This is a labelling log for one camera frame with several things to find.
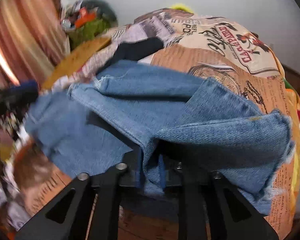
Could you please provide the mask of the black folded garment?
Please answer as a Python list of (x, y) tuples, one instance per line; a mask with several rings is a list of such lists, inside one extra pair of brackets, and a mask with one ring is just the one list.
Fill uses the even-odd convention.
[(118, 46), (113, 57), (106, 62), (106, 66), (111, 66), (120, 60), (139, 61), (163, 47), (163, 41), (157, 37), (150, 37), (134, 43), (124, 42)]

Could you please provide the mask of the blue denim pants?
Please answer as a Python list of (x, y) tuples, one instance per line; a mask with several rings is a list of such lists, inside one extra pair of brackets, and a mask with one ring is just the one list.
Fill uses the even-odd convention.
[(290, 118), (264, 114), (208, 77), (121, 60), (89, 83), (40, 96), (25, 130), (64, 173), (99, 174), (141, 150), (137, 178), (162, 198), (167, 157), (219, 171), (268, 215), (277, 170), (294, 148)]

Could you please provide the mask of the yellow pillow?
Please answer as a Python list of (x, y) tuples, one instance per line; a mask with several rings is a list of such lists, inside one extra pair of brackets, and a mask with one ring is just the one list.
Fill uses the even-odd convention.
[(172, 6), (170, 6), (170, 8), (194, 14), (194, 11), (190, 7), (188, 7), (188, 6), (186, 6), (186, 5), (182, 4), (182, 3), (176, 3), (176, 4), (172, 5)]

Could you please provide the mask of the green patterned box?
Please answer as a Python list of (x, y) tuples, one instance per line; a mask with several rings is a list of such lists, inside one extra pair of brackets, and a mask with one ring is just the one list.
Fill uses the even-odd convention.
[(103, 18), (97, 18), (93, 21), (87, 22), (78, 29), (68, 32), (71, 50), (83, 42), (93, 40), (97, 35), (103, 33), (110, 28), (110, 22)]

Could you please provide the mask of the orange box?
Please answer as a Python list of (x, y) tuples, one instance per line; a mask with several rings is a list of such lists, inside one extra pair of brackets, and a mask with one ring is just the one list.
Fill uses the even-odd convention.
[(86, 23), (91, 22), (95, 19), (96, 19), (96, 13), (95, 12), (85, 14), (84, 16), (78, 18), (75, 21), (75, 27), (76, 27), (76, 29), (78, 29), (78, 28), (82, 27), (83, 25), (85, 25)]

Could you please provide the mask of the grey plush toy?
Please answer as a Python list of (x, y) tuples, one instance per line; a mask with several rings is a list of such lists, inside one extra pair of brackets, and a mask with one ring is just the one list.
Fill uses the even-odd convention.
[(107, 20), (112, 27), (118, 26), (117, 15), (105, 0), (83, 0), (81, 8), (88, 12), (95, 12), (97, 18)]

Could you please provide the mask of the pink striped curtain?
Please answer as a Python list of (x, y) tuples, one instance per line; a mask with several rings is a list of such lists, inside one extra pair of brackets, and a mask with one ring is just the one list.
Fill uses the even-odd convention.
[(54, 0), (0, 0), (0, 62), (13, 83), (43, 83), (65, 52)]

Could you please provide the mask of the brown wooden board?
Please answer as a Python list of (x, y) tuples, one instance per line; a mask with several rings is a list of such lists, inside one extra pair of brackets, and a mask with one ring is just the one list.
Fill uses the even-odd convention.
[(70, 76), (77, 72), (96, 52), (106, 48), (110, 43), (111, 38), (109, 37), (97, 37), (83, 42), (55, 67), (52, 74), (41, 85), (41, 89), (51, 89), (60, 77)]

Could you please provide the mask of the newspaper print bed cover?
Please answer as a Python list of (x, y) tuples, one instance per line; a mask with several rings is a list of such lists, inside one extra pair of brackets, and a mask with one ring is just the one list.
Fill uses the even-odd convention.
[(106, 31), (100, 37), (111, 38), (110, 45), (96, 52), (77, 72), (60, 77), (51, 89), (91, 77), (114, 55), (120, 43), (144, 40), (145, 28), (151, 23), (165, 29), (161, 35), (165, 45), (143, 58), (144, 63), (191, 72), (203, 78), (214, 77), (256, 103), (264, 113), (279, 109), (291, 117), (293, 156), (277, 172), (273, 183), (277, 195), (266, 217), (279, 238), (284, 239), (293, 228), (300, 190), (300, 97), (286, 81), (283, 66), (274, 52), (256, 34), (226, 18), (160, 9), (137, 18), (133, 24)]

